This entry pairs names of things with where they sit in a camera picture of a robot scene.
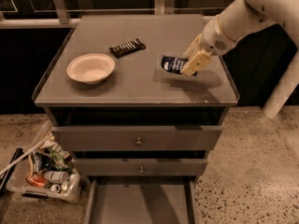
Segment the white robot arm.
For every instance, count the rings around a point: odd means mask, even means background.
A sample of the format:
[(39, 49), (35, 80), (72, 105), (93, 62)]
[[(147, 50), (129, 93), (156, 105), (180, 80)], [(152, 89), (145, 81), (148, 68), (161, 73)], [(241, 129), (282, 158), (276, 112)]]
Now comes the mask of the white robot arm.
[(209, 21), (187, 48), (180, 73), (191, 76), (206, 67), (213, 55), (223, 55), (245, 36), (279, 24), (299, 45), (299, 0), (234, 0)]

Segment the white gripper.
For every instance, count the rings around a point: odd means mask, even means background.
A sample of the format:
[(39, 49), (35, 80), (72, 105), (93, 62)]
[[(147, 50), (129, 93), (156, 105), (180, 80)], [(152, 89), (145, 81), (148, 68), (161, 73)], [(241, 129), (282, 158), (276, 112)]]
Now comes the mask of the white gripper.
[(212, 54), (224, 55), (235, 46), (236, 42), (223, 32), (219, 18), (216, 17), (205, 25), (201, 35), (198, 35), (183, 53), (183, 58), (189, 60), (180, 73), (192, 76), (210, 63)]

